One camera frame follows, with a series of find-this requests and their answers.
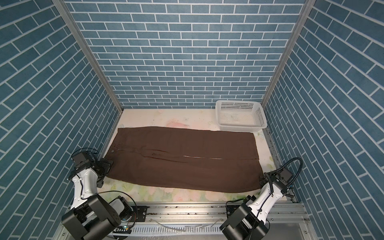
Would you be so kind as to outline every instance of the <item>black cable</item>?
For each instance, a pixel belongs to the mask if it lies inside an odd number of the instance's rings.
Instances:
[[[265,175],[265,177],[266,177],[267,180],[268,180],[268,183],[269,183],[269,189],[270,189],[271,195],[273,196],[273,182],[272,182],[272,180],[271,180],[271,178],[270,178],[270,176],[269,176],[268,173],[265,172],[264,175]]]
[[[80,182],[80,184],[81,184],[81,192],[80,192],[80,199],[81,200],[86,200],[86,199],[88,199],[88,197],[87,198],[83,198],[81,195],[83,194],[83,189],[84,189],[84,186],[83,186],[83,183],[81,182],[81,180],[80,180],[80,176],[76,173],[76,176],[79,178],[79,182]]]
[[[138,208],[137,208],[137,204],[136,204],[135,200],[133,200],[133,198],[132,198],[131,196],[129,196],[127,193],[122,192],[122,191],[111,190],[111,191],[98,192],[98,193],[92,194],[91,196],[89,196],[89,197],[87,197],[87,198],[82,198],[81,195],[83,194],[84,186],[83,186],[83,183],[82,183],[81,180],[80,180],[79,175],[76,174],[76,176],[79,178],[79,181],[80,181],[80,184],[81,184],[81,192],[80,192],[80,199],[81,199],[81,200],[86,200],[86,199],[92,197],[93,195],[96,195],[96,194],[102,194],[102,193],[107,193],[107,192],[120,192],[120,193],[123,193],[123,194],[127,195],[130,199],[132,199],[133,203],[134,203],[135,206],[136,206],[136,215],[135,215],[135,220],[133,221],[133,224],[132,224],[129,228],[133,228],[133,226],[134,226],[135,223],[136,223],[136,217],[139,215],[139,213],[138,213],[138,210],[137,210],[137,209],[138,209]]]
[[[266,199],[264,200],[264,202],[263,202],[262,205],[260,206],[260,208],[259,208],[259,210],[258,210],[258,212],[257,212],[256,218],[259,216],[259,213],[263,210],[263,209],[262,209],[262,208],[263,208],[263,205],[264,205],[264,203],[267,201],[267,199],[269,198],[270,195],[272,195],[271,192],[269,193],[269,195],[266,197]]]
[[[293,162],[295,160],[300,161],[300,166],[299,166],[299,169],[297,170],[296,174],[292,178],[292,180],[289,183],[287,183],[287,186],[291,185],[296,180],[296,178],[299,176],[299,173],[301,172],[301,169],[303,168],[303,160],[300,157],[294,157],[294,158],[288,160],[288,162],[284,163],[279,169],[273,171],[273,172],[278,172],[280,170],[283,170],[284,167],[286,167],[288,164],[290,164],[291,162]]]
[[[269,229],[271,228],[271,223],[269,222],[268,219],[266,219],[266,221],[268,222],[268,231],[269,231]]]
[[[229,202],[238,202],[238,201],[241,201],[241,200],[244,200],[244,198],[240,198],[240,199],[232,200],[232,201],[227,201],[227,202],[225,203],[225,209],[227,209],[227,203],[229,203]]]
[[[294,195],[294,194],[293,194],[293,195],[291,195],[291,194],[288,194],[288,193],[284,194],[284,196],[287,196],[287,197],[295,197],[295,195]]]
[[[92,149],[92,150],[95,150],[96,152],[93,152],[93,154],[99,154],[99,151],[94,149],[94,148],[91,148],[91,147],[83,147],[83,148],[80,148],[80,149],[77,149],[76,151],[74,151],[72,154],[71,154],[71,158],[73,157],[73,155],[77,152],[77,151],[80,151],[80,150],[83,150],[83,149]]]
[[[269,196],[270,196],[271,194],[272,194],[272,193],[270,192],[269,195],[268,195],[268,196],[266,197],[266,199],[264,200],[264,202],[262,203],[262,205],[260,206],[260,208],[259,208],[259,210],[258,210],[258,212],[257,212],[257,215],[256,215],[255,222],[253,223],[252,229],[255,228],[256,222],[257,222],[257,220],[258,220],[257,217],[259,216],[259,213],[262,211],[262,207],[263,207],[264,203],[267,201],[267,199],[269,198]],[[249,240],[251,240],[252,233],[253,233],[253,230],[252,230],[251,234],[249,235],[249,238],[248,238]]]

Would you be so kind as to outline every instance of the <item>aluminum frame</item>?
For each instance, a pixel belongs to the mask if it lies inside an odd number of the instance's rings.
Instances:
[[[273,76],[271,78],[271,81],[270,81],[268,87],[266,88],[264,97],[263,97],[262,102],[261,102],[263,108],[265,108],[273,90],[275,89],[277,81],[279,80],[279,77],[280,77],[281,73],[283,72],[285,64],[288,61],[289,55],[291,54],[292,49],[295,46],[297,39],[299,38],[301,30],[304,27],[304,23],[306,22],[315,2],[316,2],[316,0],[306,0],[304,5],[303,5],[303,8],[302,8],[300,15],[299,15],[299,18],[297,19],[297,22],[296,22],[295,26],[293,27],[292,34],[291,34],[290,38],[288,39],[288,42],[287,42],[287,45],[285,46],[283,54],[281,55],[279,64],[277,65],[276,70],[273,73]]]
[[[222,234],[218,227],[227,219],[225,202],[138,202],[137,205],[148,207],[145,222],[137,222],[131,234],[118,235],[143,237],[180,234],[177,231],[169,231],[169,227],[186,231],[188,234]],[[268,219],[271,223],[298,223],[304,240],[317,240],[302,203],[279,201],[272,207]],[[68,231],[60,224],[53,240],[69,239],[71,238]]]
[[[80,46],[81,50],[83,51],[85,57],[88,59],[89,64],[95,71],[96,75],[99,78],[99,81],[103,84],[105,90],[107,91],[109,97],[111,98],[113,104],[116,106],[119,113],[122,113],[123,107],[118,100],[117,96],[113,92],[107,77],[105,76],[103,70],[101,69],[99,63],[97,62],[95,56],[92,53],[92,50],[88,46],[88,43],[86,42],[83,34],[81,33],[79,26],[76,24],[72,14],[70,13],[67,5],[65,4],[64,0],[52,0],[53,4],[55,5],[56,9],[60,13],[61,17],[63,18],[64,22],[66,23],[67,27],[71,31],[73,37],[75,38],[76,42]]]

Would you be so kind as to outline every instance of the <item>plastic basket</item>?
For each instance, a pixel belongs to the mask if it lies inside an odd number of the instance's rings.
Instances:
[[[257,132],[267,127],[261,104],[252,101],[218,100],[216,119],[221,131]]]

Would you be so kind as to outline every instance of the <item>metal bracket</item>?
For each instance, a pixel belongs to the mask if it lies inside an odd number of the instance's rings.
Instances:
[[[136,206],[132,206],[133,212],[136,212]],[[147,206],[137,206],[136,222],[145,222],[147,217]]]

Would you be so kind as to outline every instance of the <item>blue tile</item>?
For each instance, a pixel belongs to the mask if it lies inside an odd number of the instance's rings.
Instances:
[[[337,20],[340,20],[341,22],[343,22],[345,18],[348,16],[349,11],[335,4],[331,4],[327,13],[333,16],[334,18],[336,18]]]
[[[222,23],[243,23],[244,15],[222,15]]]
[[[247,15],[245,17],[246,23],[266,23],[267,21],[268,21],[267,15]]]
[[[132,22],[131,15],[126,13],[89,13],[89,15],[92,21],[98,22]],[[138,20],[144,20],[143,22],[154,22],[154,15],[152,14],[132,14],[132,17],[135,21],[138,18]]]
[[[380,158],[383,155],[383,152],[373,143],[368,136],[362,131],[358,131],[354,134],[356,139],[359,140],[360,144],[365,148],[365,150],[375,159],[375,161],[382,166],[384,161]]]
[[[364,53],[379,63],[384,63],[384,48],[377,45],[376,43],[372,43]]]
[[[339,36],[342,39],[347,39],[351,30],[341,25],[340,23],[333,21],[331,25],[328,27],[328,30],[334,33],[336,36]]]
[[[235,13],[250,13],[255,14],[259,10],[258,5],[237,5],[235,9]]]
[[[234,5],[211,5],[210,13],[233,13],[234,7]]]
[[[38,25],[48,22],[54,17],[55,15],[53,14],[53,11],[50,8],[33,15],[33,18],[35,19]]]
[[[324,0],[318,0],[315,2],[314,7],[320,9],[323,12],[326,12],[330,3]]]
[[[11,61],[12,65],[15,66],[17,69],[21,69],[27,64],[29,64],[31,61],[33,61],[35,58],[39,56],[39,53],[34,49],[30,48],[21,55],[17,56],[15,59]]]
[[[192,5],[192,13],[209,13],[209,5]]]
[[[336,55],[331,63],[333,63],[333,65],[335,65],[342,73],[345,73],[350,67],[349,63],[339,57],[339,55]]]
[[[364,110],[371,116],[375,117],[381,112],[381,109],[375,105],[368,97],[366,97],[361,91],[357,88],[353,88],[348,94],[354,101],[364,108]]]
[[[23,2],[9,8],[3,8],[0,11],[0,14],[2,16],[2,18],[0,19],[0,25],[5,25],[21,17],[32,14],[33,12],[36,12],[38,10],[39,8],[34,2]]]
[[[10,76],[11,74],[13,74],[15,72],[15,70],[9,64],[3,65],[2,67],[0,67],[0,70],[2,73],[2,75],[0,76],[1,80],[6,79],[8,76]],[[28,67],[24,68],[22,71],[19,71],[15,76],[10,78],[7,81],[7,83],[11,87],[17,89],[23,83],[28,81],[36,73],[37,73],[36,70],[32,66],[29,65]]]
[[[375,67],[373,67],[373,69],[371,71],[369,71],[368,75],[373,79],[373,80],[376,80],[379,84],[383,85],[384,84],[384,81],[383,81],[383,76],[384,74],[384,69],[382,69],[381,67],[379,67],[378,65],[376,65]]]
[[[347,46],[345,43],[341,42],[336,38],[332,41],[330,46],[336,51],[338,51],[340,54],[342,54],[350,62],[354,63],[358,68],[360,68],[364,72],[368,71],[374,64],[373,62],[365,58],[363,55],[356,52],[355,50]]]
[[[28,32],[29,30],[37,27],[37,24],[32,19],[32,17],[28,17],[16,23],[16,26],[23,32]]]
[[[19,51],[12,44],[5,45],[4,47],[0,48],[0,63],[5,62],[18,53]]]
[[[95,3],[72,3],[72,6],[77,12],[98,12],[97,5]]]
[[[348,37],[347,42],[358,50],[363,51],[371,41],[358,33],[352,32],[352,34]]]
[[[37,45],[35,45],[35,49],[40,53],[44,53],[48,49],[52,47],[52,44],[48,39],[44,39],[43,41],[39,42]]]
[[[17,29],[15,25],[10,25],[3,29],[0,29],[0,44],[4,44],[19,35],[21,35],[21,32],[19,31],[19,29]]]
[[[191,13],[191,6],[167,4],[167,12],[168,13]]]
[[[379,214],[380,208],[377,207],[377,205],[372,199],[364,201],[364,205],[371,212],[373,218],[375,219],[381,218]],[[377,239],[384,238],[384,235],[381,231],[381,228],[383,227],[383,224],[381,222],[378,222],[378,225],[376,225],[376,222],[373,221],[373,219],[368,213],[363,215],[363,219],[365,220],[366,224],[368,225],[368,228],[370,229],[372,235],[375,238]]]
[[[279,24],[276,31],[292,31],[293,24]]]
[[[333,35],[324,30],[323,28],[318,28],[315,35],[323,40],[325,43],[329,44],[333,39]]]
[[[112,3],[98,3],[97,5],[98,5],[101,12],[117,12],[115,5]]]
[[[298,15],[270,15],[269,23],[296,23]]]
[[[345,23],[355,28],[356,30],[365,33],[366,35],[384,43],[384,36],[381,34],[384,30],[384,26],[363,18],[357,14],[350,13],[345,20]]]
[[[300,13],[300,10],[301,10],[300,5],[286,5],[283,13],[287,13],[287,14]]]
[[[316,17],[314,19],[316,22],[318,22],[320,25],[322,25],[325,28],[328,28],[329,24],[331,23],[332,19],[328,16],[322,14],[321,12],[318,12],[316,14]]]
[[[360,109],[351,113],[352,117],[364,127],[364,130],[375,140],[380,141],[384,138],[384,132],[381,131]]]
[[[193,24],[192,31],[208,31],[208,24]]]
[[[356,131],[359,127],[357,124],[352,120],[352,118],[340,107],[336,106],[333,109],[333,112],[339,117],[341,122],[351,131]]]
[[[180,15],[180,21],[184,23],[219,23],[220,15]]]
[[[382,12],[384,11],[384,4],[379,2],[374,2],[367,12],[367,16],[370,16],[374,19],[377,19],[381,22],[384,22]]]
[[[305,36],[305,40],[307,40],[314,48],[317,46],[317,45],[324,45],[323,43],[321,43],[313,34],[311,33],[307,33],[307,35]]]
[[[242,28],[244,25],[234,24],[233,26],[233,31],[241,31],[239,28]],[[231,31],[231,27],[232,26],[230,24],[210,24],[209,31]],[[246,31],[253,31],[254,28],[253,25],[245,25],[244,27]]]
[[[282,13],[283,8],[281,5],[261,5],[259,13]]]
[[[11,115],[13,115],[15,118],[19,118],[19,117],[22,117],[20,115],[22,115],[21,111],[23,111],[25,109],[22,109],[22,110],[17,110],[14,111]],[[30,125],[28,123],[26,123],[25,121],[21,121],[10,133],[8,133],[8,135],[0,142],[0,149],[3,150],[3,151],[7,151],[12,144],[14,144],[17,139],[25,133],[25,131],[28,129]]]
[[[343,5],[357,12],[365,13],[371,3],[371,0],[348,0],[344,1]]]
[[[318,64],[323,71],[325,71],[345,92],[348,92],[352,88],[353,85],[341,73],[336,71],[336,69],[334,69],[333,66],[331,66],[326,60],[320,59]]]
[[[354,154],[357,154],[362,151],[362,148],[360,147],[360,145],[352,137],[352,135],[344,128],[343,125],[339,124],[337,125],[337,127],[335,127],[335,129]]]
[[[361,177],[360,180],[364,184],[364,186],[367,188],[369,193],[372,195],[373,199],[375,199],[377,204],[381,208],[384,208],[383,193],[380,191],[380,189],[375,184],[375,182],[372,180],[372,178],[369,175],[365,175],[365,176]]]

